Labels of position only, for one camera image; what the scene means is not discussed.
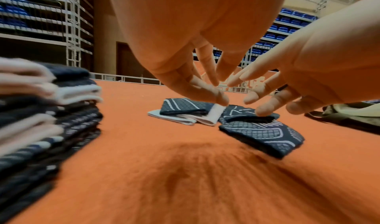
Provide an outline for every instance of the orange tablecloth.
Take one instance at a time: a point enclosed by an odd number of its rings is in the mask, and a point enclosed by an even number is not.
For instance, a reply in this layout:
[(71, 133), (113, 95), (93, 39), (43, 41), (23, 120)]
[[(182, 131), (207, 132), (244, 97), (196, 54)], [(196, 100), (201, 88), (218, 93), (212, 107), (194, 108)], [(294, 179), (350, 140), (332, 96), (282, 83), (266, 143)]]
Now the orange tablecloth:
[(280, 161), (218, 127), (148, 117), (179, 97), (166, 87), (98, 83), (101, 137), (10, 223), (380, 223), (380, 136), (282, 108), (279, 121), (306, 141)]

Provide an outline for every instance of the stack of folded towels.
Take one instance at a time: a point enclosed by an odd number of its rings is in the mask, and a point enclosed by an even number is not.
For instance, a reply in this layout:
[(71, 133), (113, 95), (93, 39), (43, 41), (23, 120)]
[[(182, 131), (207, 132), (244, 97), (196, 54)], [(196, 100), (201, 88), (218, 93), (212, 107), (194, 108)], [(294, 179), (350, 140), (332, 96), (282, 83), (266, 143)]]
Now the stack of folded towels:
[(185, 125), (200, 122), (215, 126), (220, 122), (219, 130), (278, 159), (300, 147), (305, 140), (300, 133), (279, 122), (279, 114), (259, 117), (254, 109), (243, 106), (224, 107), (187, 98), (170, 98), (164, 100), (160, 110), (150, 111), (148, 115)]
[(100, 135), (100, 95), (85, 69), (0, 58), (0, 223), (49, 192), (60, 164)]

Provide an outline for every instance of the orange surface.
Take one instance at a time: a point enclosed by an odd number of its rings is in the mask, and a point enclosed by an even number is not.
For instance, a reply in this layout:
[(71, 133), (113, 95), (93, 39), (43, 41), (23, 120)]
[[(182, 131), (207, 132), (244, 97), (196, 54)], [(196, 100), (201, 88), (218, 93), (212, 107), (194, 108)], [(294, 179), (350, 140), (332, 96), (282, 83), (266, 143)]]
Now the orange surface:
[[(98, 83), (101, 137), (10, 223), (380, 223), (380, 136), (282, 108), (279, 121), (306, 141), (280, 161), (218, 127), (148, 117), (179, 97), (164, 86)], [(232, 104), (245, 96), (228, 95)]]

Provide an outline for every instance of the metal shelving rack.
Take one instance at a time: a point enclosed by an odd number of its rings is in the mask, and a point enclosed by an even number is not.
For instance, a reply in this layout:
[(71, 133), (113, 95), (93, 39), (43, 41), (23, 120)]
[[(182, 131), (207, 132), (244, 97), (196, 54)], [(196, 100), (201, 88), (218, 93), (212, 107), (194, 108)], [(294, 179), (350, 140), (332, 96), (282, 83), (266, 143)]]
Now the metal shelving rack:
[[(317, 17), (320, 15), (321, 10), (324, 9), (324, 8), (326, 8), (327, 2), (329, 0), (306, 0), (306, 1), (315, 3), (315, 17), (316, 17), (315, 19), (317, 19)], [(356, 2), (358, 0), (333, 0), (333, 1), (350, 5), (350, 4), (352, 4), (352, 3), (354, 3), (354, 2)], [(294, 30), (299, 30), (299, 29), (301, 29), (301, 28), (304, 27), (303, 25), (295, 25), (295, 24), (292, 24), (291, 22), (289, 22), (289, 23), (283, 22), (283, 21), (281, 21), (282, 17), (291, 18), (292, 20), (300, 21), (300, 22), (303, 22), (303, 23), (311, 23), (311, 22), (314, 21), (314, 19), (308, 19), (308, 18), (304, 18), (304, 17), (301, 17), (301, 16), (297, 16), (297, 15), (292, 15), (292, 14), (289, 14), (289, 13), (282, 13), (282, 12), (280, 12), (278, 20), (276, 19), (274, 21), (273, 25), (277, 25), (278, 27), (292, 28)], [(266, 32), (266, 34), (276, 34), (277, 36), (282, 36), (283, 38), (286, 38), (289, 35), (291, 35), (292, 33), (283, 32), (283, 31), (279, 31), (279, 30), (268, 29), (267, 32)], [(265, 52), (271, 50), (272, 48), (274, 48), (277, 44), (281, 43), (281, 41), (282, 40), (262, 37), (260, 39), (260, 42), (258, 42), (255, 45), (253, 45), (246, 52), (244, 58), (241, 60), (241, 62), (239, 64), (239, 66), (242, 67), (242, 68), (246, 67), (248, 64), (250, 64), (251, 62), (253, 62), (256, 59), (256, 57), (258, 57), (258, 56), (261, 55), (261, 54), (253, 53), (253, 50), (260, 49), (260, 51), (262, 53), (265, 53)], [(214, 51), (213, 52), (214, 52), (215, 61), (218, 62), (222, 51), (214, 47)], [(196, 55), (195, 51), (193, 52), (193, 56), (194, 56), (194, 60), (197, 61), (198, 58), (197, 58), (197, 55)]]
[(65, 46), (68, 66), (93, 59), (93, 0), (0, 0), (0, 6), (0, 37)]

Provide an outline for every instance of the hand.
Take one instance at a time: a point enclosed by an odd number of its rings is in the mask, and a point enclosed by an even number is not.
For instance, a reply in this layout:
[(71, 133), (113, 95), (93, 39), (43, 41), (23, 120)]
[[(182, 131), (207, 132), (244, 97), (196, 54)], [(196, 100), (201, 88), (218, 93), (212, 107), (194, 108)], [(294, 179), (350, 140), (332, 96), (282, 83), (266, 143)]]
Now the hand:
[(228, 86), (279, 72), (244, 99), (251, 104), (288, 87), (256, 109), (258, 116), (286, 105), (303, 114), (338, 103), (380, 97), (380, 0), (362, 0), (296, 31), (229, 80)]
[[(111, 0), (132, 52), (168, 88), (196, 101), (228, 105), (206, 84), (192, 51), (215, 86), (267, 31), (284, 0)], [(223, 50), (215, 69), (213, 46)]]

